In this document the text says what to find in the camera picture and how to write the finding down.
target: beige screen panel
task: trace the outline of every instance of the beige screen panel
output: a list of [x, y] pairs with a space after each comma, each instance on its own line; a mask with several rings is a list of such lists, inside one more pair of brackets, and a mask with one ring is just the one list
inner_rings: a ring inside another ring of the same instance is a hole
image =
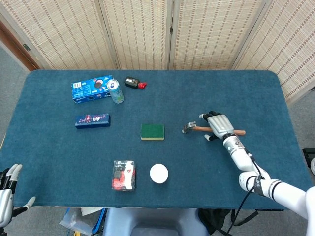
[[176, 40], [173, 68], [231, 68], [263, 3], [262, 0], [181, 0], [177, 33], [172, 36]]
[[273, 1], [235, 68], [277, 73], [287, 102], [314, 86], [314, 1]]
[[167, 69], [171, 0], [99, 0], [121, 69]]
[[94, 1], [0, 0], [52, 69], [114, 69]]

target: hammer head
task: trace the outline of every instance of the hammer head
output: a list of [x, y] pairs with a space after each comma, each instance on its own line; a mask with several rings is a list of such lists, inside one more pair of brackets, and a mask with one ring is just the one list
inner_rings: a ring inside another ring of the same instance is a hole
[[196, 122], [189, 122], [187, 124], [184, 125], [183, 129], [182, 129], [182, 133], [186, 134], [188, 131], [193, 130], [193, 128], [196, 127]]

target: wooden door frame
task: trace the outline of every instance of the wooden door frame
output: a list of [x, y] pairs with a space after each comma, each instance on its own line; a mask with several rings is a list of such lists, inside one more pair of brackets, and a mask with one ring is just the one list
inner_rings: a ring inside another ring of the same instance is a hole
[[27, 50], [20, 44], [2, 21], [0, 21], [0, 41], [29, 71], [40, 69], [40, 66], [28, 54]]

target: wooden hammer handle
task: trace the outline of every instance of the wooden hammer handle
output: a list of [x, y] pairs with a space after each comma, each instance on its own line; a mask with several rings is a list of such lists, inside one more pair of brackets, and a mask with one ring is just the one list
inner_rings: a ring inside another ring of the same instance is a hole
[[[202, 126], [195, 126], [193, 128], [193, 130], [212, 132], [212, 128], [210, 128], [210, 127], [202, 127]], [[237, 134], [237, 135], [245, 135], [246, 131], [245, 130], [235, 129], [234, 133]]]

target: hammer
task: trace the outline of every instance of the hammer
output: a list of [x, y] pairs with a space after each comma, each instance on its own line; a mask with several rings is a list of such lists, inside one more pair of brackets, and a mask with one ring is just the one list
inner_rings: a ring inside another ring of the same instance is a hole
[[[182, 133], [186, 134], [190, 130], [198, 130], [198, 131], [207, 131], [207, 132], [212, 132], [212, 128], [210, 127], [201, 127], [201, 126], [196, 126], [196, 122], [189, 122], [187, 123], [184, 128], [182, 129]], [[234, 133], [237, 135], [245, 135], [246, 131], [245, 130], [234, 130]]]

